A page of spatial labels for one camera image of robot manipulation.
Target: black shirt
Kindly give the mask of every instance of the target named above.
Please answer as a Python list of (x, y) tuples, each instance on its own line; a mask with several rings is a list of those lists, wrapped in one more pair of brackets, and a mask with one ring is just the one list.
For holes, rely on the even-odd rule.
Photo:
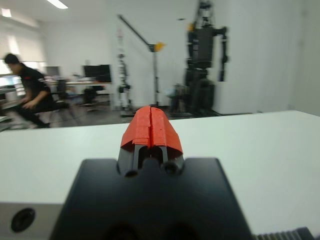
[(54, 99), (51, 95), (51, 90), (46, 84), (45, 77), (42, 75), (42, 73), (27, 67), (23, 63), (21, 63), (21, 65), (23, 66), (20, 73), (21, 82), (24, 89), (31, 92), (31, 99), (35, 99), (41, 91), (46, 91), (49, 94), (41, 101), (53, 102)]

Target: black pants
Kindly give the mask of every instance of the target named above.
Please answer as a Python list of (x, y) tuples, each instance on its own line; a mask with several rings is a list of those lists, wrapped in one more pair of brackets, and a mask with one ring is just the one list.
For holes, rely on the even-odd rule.
[(23, 117), (25, 120), (33, 122), (38, 125), (38, 127), (45, 127), (47, 124), (39, 119), (36, 115), (37, 113), (49, 112), (53, 110), (54, 102), (53, 101), (41, 101), (33, 109), (25, 109), (21, 103), (15, 107), (15, 111)]

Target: desk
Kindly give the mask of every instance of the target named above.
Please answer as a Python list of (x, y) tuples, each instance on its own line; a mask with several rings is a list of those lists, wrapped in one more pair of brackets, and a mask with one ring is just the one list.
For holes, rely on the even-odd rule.
[[(47, 81), (49, 85), (57, 85), (57, 81)], [(112, 82), (93, 82), (93, 81), (67, 81), (67, 86), (105, 86), (111, 85)]]
[(0, 94), (13, 93), (15, 91), (15, 88), (0, 88)]
[[(58, 82), (55, 81), (55, 80), (47, 81), (47, 84), (50, 87), (57, 85), (57, 83)], [(115, 109), (112, 82), (67, 81), (66, 85), (68, 87), (75, 87), (75, 93), (77, 95), (83, 94), (83, 91), (85, 90), (86, 87), (104, 86), (104, 90), (99, 91), (99, 92), (103, 92), (103, 94), (108, 94), (109, 95), (111, 109), (112, 110)]]
[[(320, 117), (285, 111), (171, 124), (185, 159), (220, 159), (252, 233), (306, 226), (320, 234)], [(127, 126), (3, 132), (0, 202), (63, 204), (83, 159), (118, 158)]]
[(8, 116), (0, 116), (0, 123), (10, 119)]

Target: dark hair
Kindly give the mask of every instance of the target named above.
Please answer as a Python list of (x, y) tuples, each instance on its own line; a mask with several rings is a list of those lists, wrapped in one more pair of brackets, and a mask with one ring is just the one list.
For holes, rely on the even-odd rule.
[(4, 58), (4, 62), (6, 64), (19, 64), (19, 58), (16, 55), (13, 55), (12, 53), (9, 53), (7, 56)]

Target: metal pole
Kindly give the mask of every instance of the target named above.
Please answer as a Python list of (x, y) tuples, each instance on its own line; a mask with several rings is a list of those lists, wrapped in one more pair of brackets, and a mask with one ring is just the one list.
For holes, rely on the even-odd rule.
[(159, 93), (159, 86), (158, 86), (158, 69), (157, 69), (157, 52), (153, 52), (153, 74), (154, 74), (154, 102), (156, 106), (159, 106), (158, 102), (158, 93)]
[(138, 38), (141, 39), (141, 41), (143, 41), (148, 47), (149, 47), (149, 43), (147, 42), (147, 40), (145, 40), (141, 35), (140, 33), (138, 33), (133, 26), (131, 26), (131, 24), (122, 16), (122, 15), (118, 15), (118, 18), (125, 23), (125, 25), (128, 26), (128, 28), (130, 28), (137, 36)]

